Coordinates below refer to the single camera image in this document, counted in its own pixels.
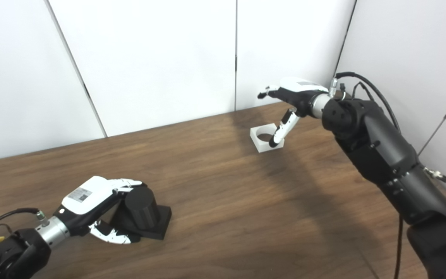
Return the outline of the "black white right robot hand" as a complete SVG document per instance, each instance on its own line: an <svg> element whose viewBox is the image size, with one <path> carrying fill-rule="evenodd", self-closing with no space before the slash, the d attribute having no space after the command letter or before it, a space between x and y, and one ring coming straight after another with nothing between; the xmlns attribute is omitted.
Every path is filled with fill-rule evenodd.
<svg viewBox="0 0 446 279"><path fill-rule="evenodd" d="M298 77L282 78L279 86L267 86L257 96L258 99L266 97L278 99L292 106L286 111L269 140L271 148L276 148L282 143L299 119L307 116L321 119L324 107L333 100L326 87Z"/></svg>

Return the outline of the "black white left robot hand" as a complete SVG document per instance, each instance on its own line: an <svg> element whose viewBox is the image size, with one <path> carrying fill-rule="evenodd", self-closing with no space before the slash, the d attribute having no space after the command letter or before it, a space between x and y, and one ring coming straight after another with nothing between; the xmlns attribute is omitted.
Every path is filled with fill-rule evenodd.
<svg viewBox="0 0 446 279"><path fill-rule="evenodd" d="M145 187L133 179L106 179L93 176L65 196L53 217L63 228L66 237L91 234L98 239L118 245L138 243L141 236L117 229L101 217L133 190Z"/></svg>

